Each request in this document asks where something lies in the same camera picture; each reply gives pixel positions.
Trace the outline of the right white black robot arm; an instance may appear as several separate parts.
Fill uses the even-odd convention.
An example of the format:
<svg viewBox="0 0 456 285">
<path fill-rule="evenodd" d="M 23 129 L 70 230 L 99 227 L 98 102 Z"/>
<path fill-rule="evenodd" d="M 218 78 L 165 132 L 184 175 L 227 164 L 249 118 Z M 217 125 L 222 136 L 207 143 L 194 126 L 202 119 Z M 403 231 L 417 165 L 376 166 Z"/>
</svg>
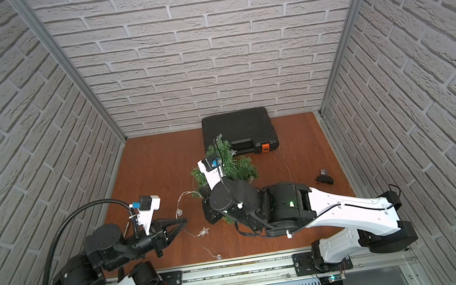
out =
<svg viewBox="0 0 456 285">
<path fill-rule="evenodd" d="M 342 196 L 304 184 L 277 183 L 255 188 L 224 178 L 203 187 L 210 209 L 245 226 L 245 237 L 292 238 L 305 229 L 335 227 L 340 232 L 312 243 L 315 265 L 323 269 L 364 248 L 376 254 L 396 253 L 418 240 L 413 224 L 402 220 L 400 194 L 377 198 Z"/>
</svg>

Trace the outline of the small green christmas tree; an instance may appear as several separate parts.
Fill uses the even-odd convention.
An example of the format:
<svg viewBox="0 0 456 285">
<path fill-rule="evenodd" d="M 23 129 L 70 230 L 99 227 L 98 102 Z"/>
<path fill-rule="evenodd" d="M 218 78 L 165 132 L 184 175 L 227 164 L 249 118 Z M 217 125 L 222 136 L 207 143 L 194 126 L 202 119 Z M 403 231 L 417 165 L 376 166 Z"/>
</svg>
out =
<svg viewBox="0 0 456 285">
<path fill-rule="evenodd" d="M 221 158 L 223 165 L 224 177 L 232 180 L 244 180 L 245 182 L 252 183 L 259 176 L 257 167 L 252 163 L 250 157 L 244 155 L 237 155 L 237 151 L 232 147 L 231 143 L 219 134 L 213 140 L 213 144 L 206 150 L 206 156 L 217 155 Z M 205 177 L 202 175 L 199 167 L 195 167 L 191 175 L 196 184 L 194 195 L 200 195 L 200 191 L 209 189 Z"/>
</svg>

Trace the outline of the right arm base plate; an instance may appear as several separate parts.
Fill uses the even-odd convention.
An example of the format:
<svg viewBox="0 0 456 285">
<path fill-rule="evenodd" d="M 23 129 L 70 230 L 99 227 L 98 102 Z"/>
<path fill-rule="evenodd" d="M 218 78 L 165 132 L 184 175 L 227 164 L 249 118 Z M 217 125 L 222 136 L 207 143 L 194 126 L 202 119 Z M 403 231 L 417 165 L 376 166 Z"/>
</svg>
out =
<svg viewBox="0 0 456 285">
<path fill-rule="evenodd" d="M 292 255 L 292 260 L 298 277 L 342 272 L 354 268 L 352 261 L 348 257 L 339 263 L 326 263 L 318 252 L 314 253 L 312 251 L 295 253 Z"/>
</svg>

